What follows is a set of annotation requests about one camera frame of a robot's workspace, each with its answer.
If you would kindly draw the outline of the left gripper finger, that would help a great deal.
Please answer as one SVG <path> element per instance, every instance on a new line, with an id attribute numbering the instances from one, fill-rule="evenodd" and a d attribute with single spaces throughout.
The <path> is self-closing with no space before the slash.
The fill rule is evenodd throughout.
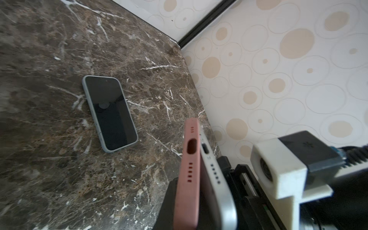
<path id="1" fill-rule="evenodd" d="M 178 178 L 174 178 L 168 185 L 153 230 L 173 230 L 173 213 Z"/>

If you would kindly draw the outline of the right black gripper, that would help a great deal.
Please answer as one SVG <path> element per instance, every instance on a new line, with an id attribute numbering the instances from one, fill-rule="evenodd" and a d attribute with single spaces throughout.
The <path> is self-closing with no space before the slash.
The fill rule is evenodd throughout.
<path id="1" fill-rule="evenodd" d="M 226 156 L 217 162 L 235 202 L 238 230 L 286 229 L 248 165 L 239 164 L 232 169 Z"/>

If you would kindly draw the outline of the pink phone case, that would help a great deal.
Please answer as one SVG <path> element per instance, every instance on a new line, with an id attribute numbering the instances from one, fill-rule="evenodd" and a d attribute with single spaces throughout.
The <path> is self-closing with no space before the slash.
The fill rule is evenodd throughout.
<path id="1" fill-rule="evenodd" d="M 175 196 L 173 229 L 195 230 L 200 201 L 200 123 L 195 117 L 185 121 L 180 172 Z"/>

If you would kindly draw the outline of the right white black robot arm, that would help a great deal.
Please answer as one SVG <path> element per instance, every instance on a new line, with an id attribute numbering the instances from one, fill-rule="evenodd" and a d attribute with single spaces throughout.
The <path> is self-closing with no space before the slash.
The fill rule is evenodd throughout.
<path id="1" fill-rule="evenodd" d="M 366 230 L 368 228 L 368 147 L 346 146 L 344 175 L 333 180 L 333 195 L 301 204 L 300 230 Z M 248 165 L 231 169 L 226 156 L 217 159 L 232 192 L 239 230 L 284 230 L 280 216 Z"/>

